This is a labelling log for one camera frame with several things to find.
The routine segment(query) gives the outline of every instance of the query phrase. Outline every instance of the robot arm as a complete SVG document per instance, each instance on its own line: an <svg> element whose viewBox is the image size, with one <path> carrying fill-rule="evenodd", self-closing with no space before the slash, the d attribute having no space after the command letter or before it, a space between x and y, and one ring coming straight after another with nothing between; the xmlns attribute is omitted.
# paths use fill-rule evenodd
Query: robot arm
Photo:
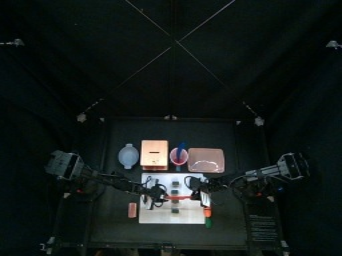
<svg viewBox="0 0 342 256"><path fill-rule="evenodd" d="M115 189L124 191L133 195L147 195L153 202L167 201L165 190L161 184L155 184L151 188L145 184L132 182L123 174L113 172L112 174L103 174L92 170L82 162L80 156L74 153L65 153L56 150L50 154L45 172L57 176L60 180L70 182L93 181L96 183L112 186Z"/></svg>
<svg viewBox="0 0 342 256"><path fill-rule="evenodd" d="M233 188L235 186L243 189L256 188L253 191L258 193L258 187L264 187L267 185L267 179L274 178L283 182L290 182L303 177L310 176L308 164L300 153L287 153L282 155L275 165L267 166L264 168L247 171L244 174L239 175L224 175L217 178L208 178L205 182L200 179L189 177L188 188L193 191L193 198L200 191L204 193L212 193L216 191L225 190L227 188Z"/></svg>

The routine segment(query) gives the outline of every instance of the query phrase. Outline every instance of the light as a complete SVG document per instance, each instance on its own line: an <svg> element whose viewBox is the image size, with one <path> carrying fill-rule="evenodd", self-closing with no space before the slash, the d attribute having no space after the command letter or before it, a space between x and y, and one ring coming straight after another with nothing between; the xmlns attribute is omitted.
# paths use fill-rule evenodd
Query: light
<svg viewBox="0 0 342 256"><path fill-rule="evenodd" d="M17 47L17 46L24 46L25 44L21 39L14 39L13 42L0 42L0 46L2 45L14 45Z"/></svg>
<svg viewBox="0 0 342 256"><path fill-rule="evenodd" d="M336 41L332 40L332 41L330 41L330 42L327 43L326 47L328 47L328 48L335 48L335 50L336 50L338 47L342 48L342 45L338 44Z"/></svg>

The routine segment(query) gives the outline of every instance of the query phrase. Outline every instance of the cup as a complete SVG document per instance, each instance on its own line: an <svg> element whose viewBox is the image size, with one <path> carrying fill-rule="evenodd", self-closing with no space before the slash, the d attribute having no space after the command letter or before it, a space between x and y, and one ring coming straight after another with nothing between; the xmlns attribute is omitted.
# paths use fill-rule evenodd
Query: cup
<svg viewBox="0 0 342 256"><path fill-rule="evenodd" d="M173 148L171 150L171 152L169 152L169 160L171 160L171 162L172 162L172 164L175 166L180 166L180 165L183 165L187 162L188 154L187 154L187 151L184 149L181 149L180 159L177 161L177 159L176 159L176 150L177 150L177 148Z"/></svg>

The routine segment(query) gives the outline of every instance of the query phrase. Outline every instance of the black mat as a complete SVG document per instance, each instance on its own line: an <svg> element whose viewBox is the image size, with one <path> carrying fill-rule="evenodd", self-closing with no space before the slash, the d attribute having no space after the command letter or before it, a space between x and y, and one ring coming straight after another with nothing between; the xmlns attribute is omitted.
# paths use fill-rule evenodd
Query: black mat
<svg viewBox="0 0 342 256"><path fill-rule="evenodd" d="M132 143L140 151L141 140L147 139L168 140L169 149L181 141L187 148L223 149L223 174L243 172L245 167L258 168L267 163L262 130L252 123L115 120L108 126L108 133L104 171L121 171L137 182L140 165L124 170L117 153L125 143ZM185 167L181 167L181 172L187 172ZM129 244L148 247L171 243L177 248L241 248L245 245L245 228L240 202L228 191L215 193L212 199L217 205L212 206L211 229L191 224L139 224L139 218L127 217L128 202L139 203L139 197L107 187L96 203L89 242L93 246Z"/></svg>

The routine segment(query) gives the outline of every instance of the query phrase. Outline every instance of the pink tray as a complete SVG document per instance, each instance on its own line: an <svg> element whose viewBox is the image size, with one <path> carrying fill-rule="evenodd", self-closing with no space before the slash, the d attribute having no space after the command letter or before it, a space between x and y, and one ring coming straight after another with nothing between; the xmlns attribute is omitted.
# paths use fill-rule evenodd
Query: pink tray
<svg viewBox="0 0 342 256"><path fill-rule="evenodd" d="M189 172L224 172L223 150L216 148L189 148L187 167Z"/></svg>

